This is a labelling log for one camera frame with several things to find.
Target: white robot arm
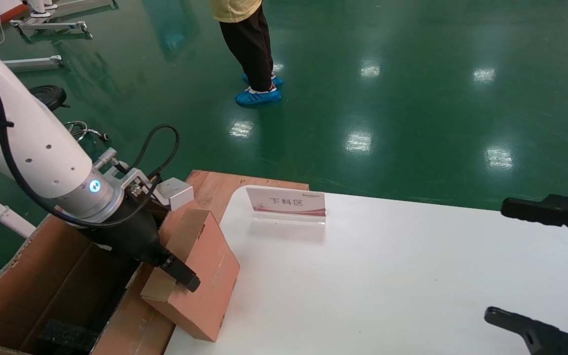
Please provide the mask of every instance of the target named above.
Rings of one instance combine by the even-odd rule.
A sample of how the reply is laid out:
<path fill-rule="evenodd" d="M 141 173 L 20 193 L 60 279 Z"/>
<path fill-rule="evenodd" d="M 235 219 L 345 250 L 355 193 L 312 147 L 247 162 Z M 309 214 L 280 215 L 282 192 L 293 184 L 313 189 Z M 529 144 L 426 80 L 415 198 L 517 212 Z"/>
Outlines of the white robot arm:
<path fill-rule="evenodd" d="M 170 157 L 146 176 L 137 169 L 156 131 L 176 135 Z M 161 170 L 178 149 L 178 132 L 168 125 L 155 128 L 132 167 L 115 159 L 109 148 L 92 162 L 69 131 L 0 61 L 0 172 L 13 178 L 36 204 L 79 228 L 90 240 L 115 254 L 164 269 L 190 291 L 196 274 L 159 242 L 155 220 L 145 209 L 153 200 L 175 210 L 192 200 L 192 188 L 171 178 L 161 182 Z M 113 167 L 99 170 L 111 162 Z M 143 199 L 137 195 L 144 192 Z M 55 202 L 58 211 L 43 199 Z"/>

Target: leg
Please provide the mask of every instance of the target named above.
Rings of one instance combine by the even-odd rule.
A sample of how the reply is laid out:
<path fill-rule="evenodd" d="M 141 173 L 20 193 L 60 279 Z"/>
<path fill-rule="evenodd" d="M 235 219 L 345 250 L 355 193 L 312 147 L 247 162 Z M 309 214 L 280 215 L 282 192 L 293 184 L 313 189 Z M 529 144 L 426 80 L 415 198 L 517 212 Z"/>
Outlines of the leg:
<path fill-rule="evenodd" d="M 264 45 L 266 45 L 266 52 L 269 55 L 269 65 L 271 66 L 271 71 L 273 71 L 273 57 L 271 56 L 271 38 L 269 36 L 269 24 L 266 23 L 266 17 L 264 17 L 264 11 L 262 5 L 255 12 L 257 13 L 257 23 L 260 25 L 262 30 L 262 36 L 264 37 Z"/>
<path fill-rule="evenodd" d="M 227 47 L 238 59 L 248 82 L 255 91 L 271 89 L 271 67 L 269 52 L 258 23 L 259 10 L 246 20 L 238 23 L 220 23 Z"/>

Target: cardboard box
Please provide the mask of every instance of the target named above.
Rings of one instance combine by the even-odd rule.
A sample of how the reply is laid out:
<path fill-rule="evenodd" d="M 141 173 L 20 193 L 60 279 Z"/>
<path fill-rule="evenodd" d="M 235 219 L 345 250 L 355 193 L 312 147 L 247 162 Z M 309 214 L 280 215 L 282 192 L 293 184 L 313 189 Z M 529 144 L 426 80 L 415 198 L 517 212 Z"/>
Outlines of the cardboard box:
<path fill-rule="evenodd" d="M 46 218 L 0 271 L 0 354 L 51 353 L 39 339 L 50 320 L 101 332 L 138 267 Z"/>
<path fill-rule="evenodd" d="M 210 211 L 183 212 L 168 250 L 196 272 L 201 285 L 189 292 L 163 270 L 153 270 L 142 298 L 196 339 L 215 342 L 240 271 Z"/>
<path fill-rule="evenodd" d="M 194 187 L 194 201 L 165 216 L 159 231 L 163 245 L 184 211 L 209 210 L 220 220 L 241 186 L 308 189 L 307 184 L 199 170 L 186 182 Z M 155 215 L 162 219 L 164 212 Z M 149 265 L 115 258 L 48 216 L 0 271 L 0 355 L 50 353 L 38 339 L 50 320 L 99 330 L 91 355 L 162 355 L 175 325 L 140 296 L 152 272 Z"/>

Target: metal frame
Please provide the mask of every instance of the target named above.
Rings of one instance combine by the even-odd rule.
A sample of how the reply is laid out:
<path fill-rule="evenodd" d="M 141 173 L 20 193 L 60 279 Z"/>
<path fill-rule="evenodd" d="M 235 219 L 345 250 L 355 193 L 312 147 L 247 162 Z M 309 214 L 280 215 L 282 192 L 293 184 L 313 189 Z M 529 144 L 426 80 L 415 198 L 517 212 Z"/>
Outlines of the metal frame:
<path fill-rule="evenodd" d="M 86 23 L 84 21 L 77 22 L 60 22 L 52 23 L 49 22 L 54 18 L 59 18 L 61 16 L 67 16 L 68 14 L 79 13 L 82 11 L 95 9 L 96 7 L 110 6 L 116 4 L 115 0 L 74 0 L 69 2 L 59 2 L 57 3 L 58 8 L 53 10 L 48 10 L 50 14 L 49 17 L 45 18 L 34 18 L 31 17 L 27 20 L 11 20 L 10 24 L 15 27 L 20 34 L 23 34 L 23 30 L 75 30 L 79 29 L 84 32 L 89 38 L 93 38 L 92 34 L 87 30 Z"/>
<path fill-rule="evenodd" d="M 61 68 L 63 58 L 61 56 L 51 56 L 47 58 L 19 59 L 16 61 L 3 61 L 8 69 L 13 72 L 30 70 L 48 70 Z"/>

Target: epoxy floor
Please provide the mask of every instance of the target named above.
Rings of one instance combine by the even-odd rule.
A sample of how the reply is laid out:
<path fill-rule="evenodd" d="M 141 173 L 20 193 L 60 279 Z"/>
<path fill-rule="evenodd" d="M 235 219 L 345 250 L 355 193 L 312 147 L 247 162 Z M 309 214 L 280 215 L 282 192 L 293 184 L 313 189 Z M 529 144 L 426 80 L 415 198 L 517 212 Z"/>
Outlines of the epoxy floor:
<path fill-rule="evenodd" d="M 568 195 L 568 0 L 265 0 L 286 84 L 257 108 L 233 101 L 246 85 L 207 1 L 118 1 L 78 18 L 93 40 L 27 44 L 6 26 L 0 58 L 63 56 L 61 70 L 19 76 L 65 87 L 59 119 L 107 132 L 122 160 L 171 123 L 182 143 L 165 175 L 181 179 L 204 169 L 493 210 Z M 159 135 L 144 169 L 171 139 Z M 45 216 L 1 175 L 0 202 Z M 21 242 L 0 225 L 0 267 Z"/>

